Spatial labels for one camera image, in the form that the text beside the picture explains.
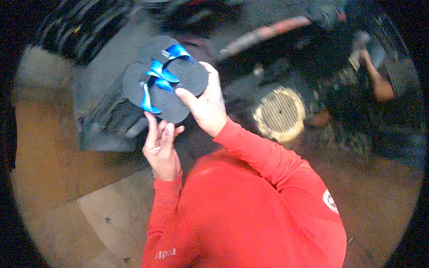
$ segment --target drain cover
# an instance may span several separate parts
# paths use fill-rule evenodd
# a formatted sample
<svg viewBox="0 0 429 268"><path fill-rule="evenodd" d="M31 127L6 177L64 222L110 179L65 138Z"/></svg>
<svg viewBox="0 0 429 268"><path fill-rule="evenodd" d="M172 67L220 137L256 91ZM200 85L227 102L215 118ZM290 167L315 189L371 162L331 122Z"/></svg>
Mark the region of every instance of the drain cover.
<svg viewBox="0 0 429 268"><path fill-rule="evenodd" d="M283 86L264 96L253 113L260 133L278 143L295 139L304 129L304 117L300 97L290 87Z"/></svg>

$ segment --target black flip-flop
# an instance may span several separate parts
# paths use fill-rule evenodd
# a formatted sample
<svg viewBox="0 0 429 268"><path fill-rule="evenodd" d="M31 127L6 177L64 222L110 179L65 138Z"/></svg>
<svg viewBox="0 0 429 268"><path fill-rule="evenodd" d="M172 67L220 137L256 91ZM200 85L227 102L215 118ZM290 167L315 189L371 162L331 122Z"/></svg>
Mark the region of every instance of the black flip-flop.
<svg viewBox="0 0 429 268"><path fill-rule="evenodd" d="M199 96L207 88L208 72L175 39L157 36L137 54L138 63L123 76L124 96L132 103L171 123L179 123L189 109L174 90L182 87Z"/></svg>

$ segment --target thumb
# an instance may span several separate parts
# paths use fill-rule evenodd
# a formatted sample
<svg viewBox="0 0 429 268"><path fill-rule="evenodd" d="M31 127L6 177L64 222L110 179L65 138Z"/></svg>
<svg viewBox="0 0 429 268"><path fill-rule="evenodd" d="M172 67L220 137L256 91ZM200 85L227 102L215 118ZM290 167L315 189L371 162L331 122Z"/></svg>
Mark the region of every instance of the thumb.
<svg viewBox="0 0 429 268"><path fill-rule="evenodd" d="M173 149L174 125L168 123L162 133L160 152L170 152Z"/></svg>
<svg viewBox="0 0 429 268"><path fill-rule="evenodd" d="M176 95L189 108L191 112L195 111L198 106L198 99L184 88L177 88Z"/></svg>

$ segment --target red long-sleeve shirt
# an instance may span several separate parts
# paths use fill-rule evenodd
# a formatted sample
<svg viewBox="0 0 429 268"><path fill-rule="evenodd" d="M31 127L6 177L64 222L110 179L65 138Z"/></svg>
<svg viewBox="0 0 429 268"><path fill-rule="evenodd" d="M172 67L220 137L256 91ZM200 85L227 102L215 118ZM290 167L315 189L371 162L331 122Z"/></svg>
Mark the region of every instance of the red long-sleeve shirt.
<svg viewBox="0 0 429 268"><path fill-rule="evenodd" d="M341 267L346 234L325 184L293 151L229 120L182 189L155 181L142 267Z"/></svg>

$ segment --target flip-flop sole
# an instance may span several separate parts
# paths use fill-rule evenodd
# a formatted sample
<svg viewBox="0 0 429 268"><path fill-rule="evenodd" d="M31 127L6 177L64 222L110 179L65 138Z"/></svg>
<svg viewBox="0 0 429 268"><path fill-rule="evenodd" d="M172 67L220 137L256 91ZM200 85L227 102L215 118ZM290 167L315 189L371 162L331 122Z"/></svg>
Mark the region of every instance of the flip-flop sole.
<svg viewBox="0 0 429 268"><path fill-rule="evenodd" d="M160 56L162 51L175 44L179 44L179 42L171 37L154 37L139 49L138 61L143 66L150 68L154 55L156 55L155 57ZM165 66L179 80L178 83L171 83L173 90L182 87L193 95L199 96L207 88L208 72L192 55L190 58L192 63L179 57L167 62ZM189 109L175 94L153 84L149 87L149 95L152 106L161 110L160 114L156 114L159 118L171 123L178 123L188 116Z"/></svg>

